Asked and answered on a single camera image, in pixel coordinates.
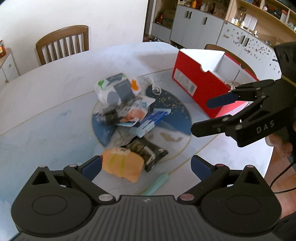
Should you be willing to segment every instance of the box label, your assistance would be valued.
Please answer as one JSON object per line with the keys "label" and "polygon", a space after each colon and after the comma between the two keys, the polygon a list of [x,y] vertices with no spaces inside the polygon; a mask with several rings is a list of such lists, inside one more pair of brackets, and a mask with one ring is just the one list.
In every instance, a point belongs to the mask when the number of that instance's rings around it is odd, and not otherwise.
{"label": "box label", "polygon": [[174,79],[191,95],[193,96],[197,86],[184,75],[180,70],[176,69]]}

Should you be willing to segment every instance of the red shoe box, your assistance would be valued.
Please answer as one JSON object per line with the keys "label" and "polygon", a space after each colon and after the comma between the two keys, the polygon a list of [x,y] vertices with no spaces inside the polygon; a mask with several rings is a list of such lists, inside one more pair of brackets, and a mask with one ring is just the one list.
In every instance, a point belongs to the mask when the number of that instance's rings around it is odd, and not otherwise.
{"label": "red shoe box", "polygon": [[258,81],[251,72],[242,69],[240,64],[225,52],[204,49],[179,50],[172,77],[210,118],[223,116],[244,103],[236,101],[214,109],[207,107],[209,99],[230,90],[225,83]]}

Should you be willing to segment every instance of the blue gripper pad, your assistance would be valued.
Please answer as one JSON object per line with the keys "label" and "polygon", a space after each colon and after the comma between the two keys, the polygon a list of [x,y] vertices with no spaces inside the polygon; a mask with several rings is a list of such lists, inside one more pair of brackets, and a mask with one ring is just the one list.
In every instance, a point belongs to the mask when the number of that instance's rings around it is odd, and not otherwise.
{"label": "blue gripper pad", "polygon": [[94,156],[80,165],[77,170],[88,180],[92,181],[102,170],[102,159],[100,156]]}
{"label": "blue gripper pad", "polygon": [[216,167],[202,159],[200,156],[194,155],[191,158],[191,170],[201,181],[203,181],[216,170]]}

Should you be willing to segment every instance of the wooden floor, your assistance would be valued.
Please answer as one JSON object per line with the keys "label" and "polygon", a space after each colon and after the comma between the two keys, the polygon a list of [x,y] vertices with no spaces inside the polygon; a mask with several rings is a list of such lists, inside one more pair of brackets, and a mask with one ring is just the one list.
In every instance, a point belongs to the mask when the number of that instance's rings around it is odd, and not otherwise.
{"label": "wooden floor", "polygon": [[[290,164],[287,158],[284,158],[276,149],[274,149],[271,161],[265,175],[265,181],[270,184],[273,179],[281,173]],[[272,186],[273,191],[283,191],[286,189],[296,187],[296,173],[291,167],[285,174],[283,174]],[[281,207],[282,217],[296,211],[296,190],[277,194]]]}

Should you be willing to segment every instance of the white cabinet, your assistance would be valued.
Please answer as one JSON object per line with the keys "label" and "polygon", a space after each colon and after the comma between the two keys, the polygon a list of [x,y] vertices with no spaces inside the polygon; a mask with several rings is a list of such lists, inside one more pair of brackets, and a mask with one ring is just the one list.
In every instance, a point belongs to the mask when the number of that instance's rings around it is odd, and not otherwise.
{"label": "white cabinet", "polygon": [[195,48],[204,49],[207,44],[216,44],[224,20],[215,16],[206,14],[204,26],[202,27],[201,34],[198,38]]}
{"label": "white cabinet", "polygon": [[152,26],[152,35],[167,43],[170,40],[170,32],[171,30],[169,28],[163,27],[157,23],[154,23]]}
{"label": "white cabinet", "polygon": [[6,82],[6,77],[5,77],[5,74],[4,74],[4,71],[3,71],[3,68],[0,67],[0,91],[1,89],[3,88],[3,86],[5,85],[5,82]]}
{"label": "white cabinet", "polygon": [[248,33],[241,28],[226,22],[223,24],[217,45],[239,56],[247,41],[247,36]]}
{"label": "white cabinet", "polygon": [[272,52],[270,47],[249,34],[238,56],[251,67],[256,76],[260,76]]}
{"label": "white cabinet", "polygon": [[205,12],[193,9],[189,12],[189,21],[181,44],[183,47],[188,49],[196,48],[198,39],[202,33],[202,28],[206,22],[206,15]]}
{"label": "white cabinet", "polygon": [[12,58],[11,49],[6,49],[6,55],[0,58],[0,91],[3,86],[19,76]]}
{"label": "white cabinet", "polygon": [[271,56],[269,57],[264,69],[258,76],[259,80],[278,80],[281,78],[281,69],[279,67],[279,63],[277,61],[277,57],[274,53],[272,52]]}
{"label": "white cabinet", "polygon": [[170,39],[185,48],[204,49],[216,44],[223,20],[203,11],[177,6]]}
{"label": "white cabinet", "polygon": [[19,77],[18,75],[18,72],[17,72],[17,69],[16,67],[14,67],[12,73],[11,73],[11,76],[9,77],[9,80],[8,81],[11,81],[11,80],[14,80],[16,79],[17,77]]}
{"label": "white cabinet", "polygon": [[186,32],[186,25],[189,21],[188,17],[190,11],[191,10],[185,6],[177,6],[170,39],[180,45],[182,44],[183,37]]}

